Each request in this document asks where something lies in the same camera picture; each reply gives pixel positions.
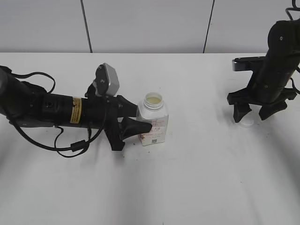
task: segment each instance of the white table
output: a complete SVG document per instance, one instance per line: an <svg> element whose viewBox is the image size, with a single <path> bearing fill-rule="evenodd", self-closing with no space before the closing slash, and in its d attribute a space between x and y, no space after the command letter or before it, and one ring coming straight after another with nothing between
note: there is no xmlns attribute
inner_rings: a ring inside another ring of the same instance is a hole
<svg viewBox="0 0 300 225"><path fill-rule="evenodd" d="M142 147L132 137L112 152L102 133L73 159L33 146L0 116L0 224L298 225L300 98L250 128L233 122L226 100L251 75L233 72L231 60L255 55L263 54L0 53L0 65L49 73L54 93L76 97L107 62L118 94L137 103L158 91L170 114L165 143ZM26 132L49 145L59 133ZM58 145L83 138L85 129L67 128Z"/></svg>

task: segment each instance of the black cable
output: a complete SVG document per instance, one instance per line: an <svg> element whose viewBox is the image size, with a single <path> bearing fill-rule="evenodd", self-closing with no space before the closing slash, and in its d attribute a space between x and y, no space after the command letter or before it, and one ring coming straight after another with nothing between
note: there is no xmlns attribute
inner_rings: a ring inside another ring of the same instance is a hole
<svg viewBox="0 0 300 225"><path fill-rule="evenodd" d="M208 21L208 27L207 27L207 31L206 31L206 37L205 37L205 42L204 42L204 47L203 47L203 52L202 53L205 53L206 42L207 42L208 32L210 30L210 22L211 22L212 11L214 10L214 6L215 6L215 0L212 0L212 6L211 6L211 12L210 12L210 19Z"/></svg>
<svg viewBox="0 0 300 225"><path fill-rule="evenodd" d="M294 8L298 8L298 7L296 6L296 0L292 0L292 6L293 6Z"/></svg>
<svg viewBox="0 0 300 225"><path fill-rule="evenodd" d="M85 144L90 144L92 141L94 141L101 133L101 131L103 130L104 128L104 124L105 124L105 121L106 121L106 115L107 115L107 106L106 106L106 101L104 101L104 104L105 104L105 114L104 114L104 118L103 118L103 123L100 127L100 129L95 133L95 135L88 141L85 142ZM36 142L35 140L33 140L32 138L30 138L21 128L20 126L17 124L17 122L15 121L14 117L11 115L11 113L9 112L9 110L6 108L5 105L1 105L2 108L3 108L3 111L5 112L8 120L11 122L11 124L15 127L15 129L19 132L19 134L25 138L28 142L42 148L42 149L46 149L46 150L49 150L49 151L70 151L70 150L74 150L73 147L66 147L66 148L53 148L53 147L49 147L47 145L44 145L44 144L41 144L41 143L38 143Z"/></svg>
<svg viewBox="0 0 300 225"><path fill-rule="evenodd" d="M300 8L286 8L285 12L288 15L288 17L290 18L291 21L293 21L293 17L291 15L291 13L289 11L295 11L295 12L300 12Z"/></svg>
<svg viewBox="0 0 300 225"><path fill-rule="evenodd" d="M46 73L43 73L43 72L34 72L34 73L24 74L24 75L11 73L11 75L15 78L18 78L18 79L27 79L27 78L29 78L31 76L34 76L34 75L42 75L42 76L46 76L46 77L50 78L51 80L53 80L53 86L52 86L51 90L47 92L48 94L51 94L53 92L53 90L55 88L55 85L56 85L55 79L53 77L51 77L49 74L46 74Z"/></svg>
<svg viewBox="0 0 300 225"><path fill-rule="evenodd" d="M59 138L59 136L64 132L64 129L62 127L59 127L59 126L56 126L55 128L58 128L60 129L60 133L56 136L55 140L54 140L54 147L56 148L56 142L57 142L57 139ZM92 135L92 130L91 128L88 128L88 137L89 137L89 140L90 140L90 137ZM60 156L63 156L64 158L74 158L76 156L79 156L83 153L85 153L89 148L89 144L81 151L79 152L78 154L75 154L75 155L72 155L72 156L66 156L66 155L63 155L61 154L59 151L57 151L57 153L60 155Z"/></svg>
<svg viewBox="0 0 300 225"><path fill-rule="evenodd" d="M88 23L86 21L83 0L80 0L80 3L81 3L81 9L82 9L82 15L83 15L83 20L84 20L85 31L86 31L86 35L88 37L88 43L89 43L90 53L93 53L92 44L90 43L90 33L89 33Z"/></svg>

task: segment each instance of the robotic arm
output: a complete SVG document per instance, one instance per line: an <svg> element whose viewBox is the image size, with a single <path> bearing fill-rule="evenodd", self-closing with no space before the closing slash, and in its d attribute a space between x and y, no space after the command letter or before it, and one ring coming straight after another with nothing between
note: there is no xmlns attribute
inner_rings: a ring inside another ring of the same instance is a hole
<svg viewBox="0 0 300 225"><path fill-rule="evenodd" d="M232 61L234 71L253 71L246 88L227 96L228 103L234 106L235 122L251 111L249 104L261 105L259 115L265 120L286 109L285 100L293 100L299 93L294 84L292 89L285 86L300 63L300 20L276 22L269 32L268 46L265 57Z"/></svg>
<svg viewBox="0 0 300 225"><path fill-rule="evenodd" d="M0 66L0 113L6 115L9 122L26 140L38 147L57 152L82 150L82 154L104 129L112 150L121 151L125 145L124 139L147 133L152 128L149 123L129 118L136 117L135 104L121 95L114 97L119 89L119 81L114 68L106 63L97 68L96 79L89 86L86 98L52 94L55 83L51 91L46 92L40 86L17 79L36 74L53 79L41 72L16 75L9 68ZM56 145L53 148L32 140L20 128L53 126L87 128L89 140L73 143L67 148L56 148ZM93 137L91 137L92 128L98 129Z"/></svg>

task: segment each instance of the plastic bottle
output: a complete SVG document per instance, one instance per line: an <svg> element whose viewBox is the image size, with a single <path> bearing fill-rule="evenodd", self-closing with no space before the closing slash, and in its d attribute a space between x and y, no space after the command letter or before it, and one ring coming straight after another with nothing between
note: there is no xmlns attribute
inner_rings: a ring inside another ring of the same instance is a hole
<svg viewBox="0 0 300 225"><path fill-rule="evenodd" d="M136 120L152 124L149 133L139 135L143 146L165 141L169 114L160 94L148 93L145 99L139 102Z"/></svg>

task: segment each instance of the bottle label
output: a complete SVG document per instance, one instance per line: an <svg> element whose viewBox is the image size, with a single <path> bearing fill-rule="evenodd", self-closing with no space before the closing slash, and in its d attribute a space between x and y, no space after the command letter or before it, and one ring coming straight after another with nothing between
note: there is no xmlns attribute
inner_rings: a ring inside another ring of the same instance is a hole
<svg viewBox="0 0 300 225"><path fill-rule="evenodd" d="M144 120L143 122L152 124L152 129L149 133L140 134L140 139L143 146L165 141L168 116L156 120Z"/></svg>

